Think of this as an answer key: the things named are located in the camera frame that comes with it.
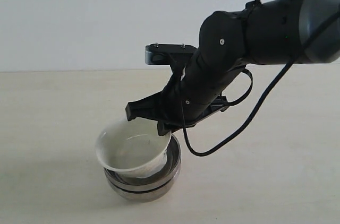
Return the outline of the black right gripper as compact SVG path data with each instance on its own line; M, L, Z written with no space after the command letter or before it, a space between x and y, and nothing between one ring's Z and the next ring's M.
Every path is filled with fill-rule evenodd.
M173 74L159 93L125 107L127 121L145 118L157 121L159 136L192 127L218 110L229 106L221 92L244 71L236 64L227 71L213 70L200 57L186 63L177 58L148 56L148 65L173 65Z

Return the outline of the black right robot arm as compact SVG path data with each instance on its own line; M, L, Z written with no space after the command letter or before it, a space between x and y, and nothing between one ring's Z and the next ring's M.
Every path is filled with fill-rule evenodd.
M331 63L339 58L339 22L313 33L339 11L339 0L275 0L238 12L216 11L199 31L199 44L149 44L145 61L169 65L162 91L126 106L128 120L157 123L160 135L193 127L232 103L222 95L248 64Z

